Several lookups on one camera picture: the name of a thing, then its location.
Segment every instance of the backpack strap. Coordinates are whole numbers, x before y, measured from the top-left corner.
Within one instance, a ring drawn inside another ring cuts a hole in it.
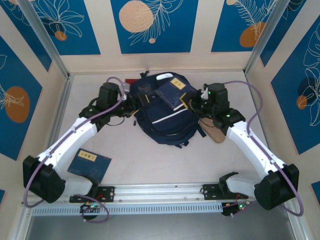
[[[141,73],[140,73],[141,78],[142,78],[142,79],[145,78],[145,77],[148,75],[149,72],[150,72],[150,71],[141,72]]]
[[[201,126],[199,125],[197,128],[198,132],[200,133],[201,137],[205,137],[207,136],[207,134],[205,133],[205,131],[201,128]]]
[[[177,148],[180,148],[180,149],[182,149],[182,146],[188,146],[188,144],[189,144],[189,141],[186,141],[186,142],[184,142],[184,143],[182,143],[182,144],[179,144],[179,145],[174,145],[174,146],[176,146]]]

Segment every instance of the beige shoe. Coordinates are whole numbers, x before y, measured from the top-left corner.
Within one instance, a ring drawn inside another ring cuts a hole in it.
[[[199,124],[202,129],[218,144],[222,143],[226,139],[223,132],[215,127],[210,118],[201,118]]]

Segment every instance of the navy backpack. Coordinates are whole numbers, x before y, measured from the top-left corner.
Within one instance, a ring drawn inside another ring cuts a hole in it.
[[[142,78],[130,86],[132,96],[142,93],[147,95],[149,100],[149,103],[134,114],[142,130],[158,144],[173,145],[178,148],[187,146],[188,140],[196,131],[205,137],[206,134],[199,125],[199,118],[194,112],[185,107],[174,111],[155,93],[155,90],[168,82],[172,76],[179,76],[186,83],[189,83],[188,80],[174,72],[151,76],[147,76],[147,73],[141,73]]]

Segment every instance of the white floor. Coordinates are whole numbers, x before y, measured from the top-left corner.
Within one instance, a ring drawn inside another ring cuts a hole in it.
[[[204,83],[223,83],[232,80],[246,81],[242,71],[185,72],[184,75],[195,88]],[[138,79],[139,72],[117,74],[76,75],[64,114],[60,136],[67,131],[90,100],[96,98],[100,86],[108,77],[121,80]],[[226,85],[230,107],[239,110],[247,120],[255,113],[248,87],[234,83]],[[113,117],[111,124],[121,121]],[[202,138],[197,132],[187,147],[160,145],[149,138],[140,127],[133,126],[134,119],[127,118],[119,126],[105,126],[82,148],[109,157],[111,164],[102,184],[166,184],[217,182],[219,177],[232,171],[257,173],[238,146],[228,138],[215,143],[210,137]],[[255,134],[265,143],[258,118],[251,125]]]

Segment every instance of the yellow label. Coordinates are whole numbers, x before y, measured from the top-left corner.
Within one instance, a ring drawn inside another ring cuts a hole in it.
[[[183,89],[186,85],[182,82],[182,81],[180,81],[178,78],[174,78],[174,79],[172,79],[171,80],[171,83],[173,84],[173,85],[175,85],[178,89]]]
[[[92,153],[89,153],[89,152],[83,151],[83,150],[80,150],[78,156],[81,158],[87,159],[89,161],[92,161],[92,162],[94,162],[97,159],[97,155],[94,155]]]

